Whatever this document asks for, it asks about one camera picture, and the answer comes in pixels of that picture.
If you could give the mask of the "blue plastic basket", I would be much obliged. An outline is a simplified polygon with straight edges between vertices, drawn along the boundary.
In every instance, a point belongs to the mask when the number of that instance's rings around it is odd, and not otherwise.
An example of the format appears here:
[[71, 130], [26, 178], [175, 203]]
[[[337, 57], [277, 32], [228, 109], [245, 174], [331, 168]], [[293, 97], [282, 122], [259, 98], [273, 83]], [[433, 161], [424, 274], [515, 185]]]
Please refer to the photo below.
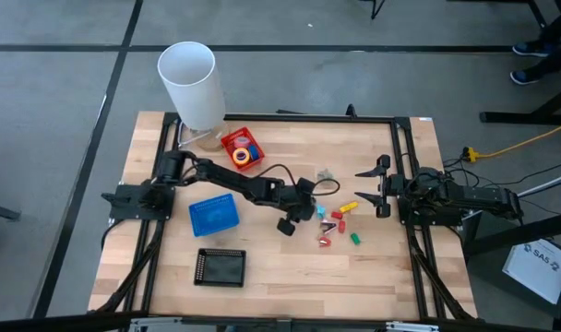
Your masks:
[[232, 194], [216, 196], [188, 207], [195, 237], [211, 235], [237, 226], [240, 222]]

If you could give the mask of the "person's blue shoe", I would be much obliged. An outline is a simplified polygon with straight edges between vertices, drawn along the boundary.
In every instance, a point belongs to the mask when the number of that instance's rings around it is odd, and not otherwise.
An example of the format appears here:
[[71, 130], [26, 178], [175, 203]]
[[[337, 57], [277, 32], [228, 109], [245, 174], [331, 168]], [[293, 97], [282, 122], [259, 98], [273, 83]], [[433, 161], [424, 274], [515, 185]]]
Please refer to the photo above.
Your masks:
[[510, 79], [519, 86], [526, 86], [538, 82], [543, 76], [539, 73], [530, 70], [517, 70], [512, 71]]
[[546, 57], [549, 52], [544, 44], [536, 42], [520, 42], [512, 46], [512, 52], [519, 56]]

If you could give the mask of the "white paper sign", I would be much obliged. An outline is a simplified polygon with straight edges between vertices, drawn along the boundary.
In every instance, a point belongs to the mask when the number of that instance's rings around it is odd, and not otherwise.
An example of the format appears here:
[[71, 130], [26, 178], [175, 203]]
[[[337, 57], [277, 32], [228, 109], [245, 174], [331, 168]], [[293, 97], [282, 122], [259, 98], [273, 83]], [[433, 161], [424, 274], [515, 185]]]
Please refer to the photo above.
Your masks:
[[551, 304], [561, 296], [561, 249], [546, 240], [514, 245], [502, 271]]

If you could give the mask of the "person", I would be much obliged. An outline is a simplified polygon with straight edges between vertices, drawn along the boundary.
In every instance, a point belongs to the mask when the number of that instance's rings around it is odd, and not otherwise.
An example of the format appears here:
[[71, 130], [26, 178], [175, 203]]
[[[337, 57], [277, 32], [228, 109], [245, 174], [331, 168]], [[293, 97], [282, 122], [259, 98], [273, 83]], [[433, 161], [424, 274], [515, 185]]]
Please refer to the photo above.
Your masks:
[[540, 79], [545, 75], [561, 70], [561, 0], [556, 0], [560, 15], [540, 34], [540, 37], [534, 42], [535, 49], [542, 54], [547, 51], [544, 57], [537, 65], [526, 69], [528, 76], [533, 79]]

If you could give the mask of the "black plastic basket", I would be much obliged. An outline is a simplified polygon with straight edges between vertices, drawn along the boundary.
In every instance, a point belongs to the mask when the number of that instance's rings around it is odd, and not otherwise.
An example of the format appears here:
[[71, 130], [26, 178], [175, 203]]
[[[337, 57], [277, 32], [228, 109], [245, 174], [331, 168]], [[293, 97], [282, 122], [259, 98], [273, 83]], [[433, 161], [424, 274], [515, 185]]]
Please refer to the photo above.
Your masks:
[[245, 250], [200, 248], [194, 276], [196, 286], [242, 288], [245, 283]]

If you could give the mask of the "white cylindrical lamp shade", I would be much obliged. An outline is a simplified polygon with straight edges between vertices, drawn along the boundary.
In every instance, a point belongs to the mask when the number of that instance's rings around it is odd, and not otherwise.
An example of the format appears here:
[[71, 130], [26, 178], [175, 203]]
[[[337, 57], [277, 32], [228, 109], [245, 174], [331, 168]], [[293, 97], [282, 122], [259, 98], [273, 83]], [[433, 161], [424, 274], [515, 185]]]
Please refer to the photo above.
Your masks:
[[178, 42], [161, 53], [157, 69], [180, 118], [178, 147], [221, 150], [228, 134], [226, 104], [211, 49], [196, 41]]

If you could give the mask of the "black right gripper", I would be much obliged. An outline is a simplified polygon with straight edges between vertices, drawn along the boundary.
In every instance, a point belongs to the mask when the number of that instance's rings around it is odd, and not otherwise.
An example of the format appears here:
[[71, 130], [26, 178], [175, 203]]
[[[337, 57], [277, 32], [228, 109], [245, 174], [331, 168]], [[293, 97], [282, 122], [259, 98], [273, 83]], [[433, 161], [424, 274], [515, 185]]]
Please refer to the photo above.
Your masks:
[[355, 192], [355, 194], [376, 206], [378, 218], [388, 218], [391, 214], [391, 205], [387, 201], [388, 196], [398, 197], [403, 193], [403, 176], [401, 174], [387, 175], [390, 168], [390, 156], [383, 154], [376, 161], [376, 167], [367, 172], [356, 173], [356, 177], [379, 177], [379, 195]]

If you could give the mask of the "black stand foot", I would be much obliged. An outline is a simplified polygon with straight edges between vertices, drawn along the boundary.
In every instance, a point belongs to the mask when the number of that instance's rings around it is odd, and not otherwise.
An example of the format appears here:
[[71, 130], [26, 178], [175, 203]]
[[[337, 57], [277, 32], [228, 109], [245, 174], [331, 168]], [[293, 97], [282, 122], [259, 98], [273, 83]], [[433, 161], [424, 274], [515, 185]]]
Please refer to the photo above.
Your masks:
[[555, 115], [561, 109], [561, 92], [530, 113], [482, 112], [482, 123], [515, 125], [561, 125], [561, 115]]

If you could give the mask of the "red plastic basket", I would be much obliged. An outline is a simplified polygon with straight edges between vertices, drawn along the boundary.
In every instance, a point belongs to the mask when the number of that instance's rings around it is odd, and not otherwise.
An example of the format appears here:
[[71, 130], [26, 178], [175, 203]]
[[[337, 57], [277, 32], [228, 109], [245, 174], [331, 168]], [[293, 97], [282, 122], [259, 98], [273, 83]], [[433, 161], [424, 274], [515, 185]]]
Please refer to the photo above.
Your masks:
[[[234, 164], [233, 162], [233, 152], [235, 150], [235, 147], [233, 145], [233, 140], [238, 137], [238, 136], [246, 136], [251, 140], [251, 145], [256, 145], [258, 148], [258, 152], [260, 155], [260, 159], [256, 160], [256, 161], [252, 161], [250, 160], [247, 164], [243, 165], [242, 167], [238, 167]], [[252, 133], [249, 131], [249, 129], [247, 127], [241, 127], [240, 129], [230, 133], [227, 136], [224, 136], [221, 138], [221, 144], [224, 147], [225, 151], [227, 152], [229, 158], [232, 161], [232, 164], [236, 167], [236, 169], [238, 171], [246, 171], [250, 168], [252, 168], [253, 166], [256, 166], [257, 164], [259, 164], [264, 158], [265, 158], [265, 153], [263, 151], [263, 149], [258, 145], [256, 139], [254, 138], [254, 136], [252, 135]]]

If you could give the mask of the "black aluminium table frame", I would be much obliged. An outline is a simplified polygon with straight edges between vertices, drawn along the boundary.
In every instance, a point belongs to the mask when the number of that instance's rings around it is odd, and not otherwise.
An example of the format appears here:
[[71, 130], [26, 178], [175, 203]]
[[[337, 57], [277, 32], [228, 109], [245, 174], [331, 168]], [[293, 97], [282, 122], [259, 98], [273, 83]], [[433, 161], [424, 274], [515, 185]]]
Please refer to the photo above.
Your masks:
[[[247, 127], [262, 147], [265, 158], [254, 173], [312, 180], [329, 169], [341, 188], [333, 193], [321, 186], [320, 204], [334, 210], [358, 203], [346, 218], [346, 231], [332, 232], [331, 246], [320, 247], [319, 222], [311, 219], [286, 236], [277, 229], [278, 210], [235, 195], [239, 224], [195, 237], [188, 207], [222, 195], [223, 189], [209, 183], [177, 188], [157, 266], [142, 272], [133, 308], [141, 308], [148, 295], [153, 315], [198, 317], [212, 324], [226, 318], [257, 324], [417, 320], [406, 231], [397, 216], [378, 219], [373, 206], [355, 194], [376, 190], [375, 180], [355, 174], [373, 168], [378, 156], [405, 148], [405, 126], [387, 118], [240, 114], [229, 127]], [[353, 232], [359, 245], [351, 240]], [[200, 248], [245, 250], [244, 286], [196, 286]]]

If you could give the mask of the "black metal beam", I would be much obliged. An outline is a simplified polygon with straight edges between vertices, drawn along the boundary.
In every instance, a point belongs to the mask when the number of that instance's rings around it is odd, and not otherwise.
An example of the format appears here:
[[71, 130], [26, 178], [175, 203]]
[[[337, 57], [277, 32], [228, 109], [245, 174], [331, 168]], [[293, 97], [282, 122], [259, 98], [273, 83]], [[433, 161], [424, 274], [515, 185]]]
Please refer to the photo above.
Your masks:
[[467, 257], [480, 255], [502, 247], [530, 243], [560, 234], [561, 215], [557, 215], [470, 241], [464, 246], [463, 252]]

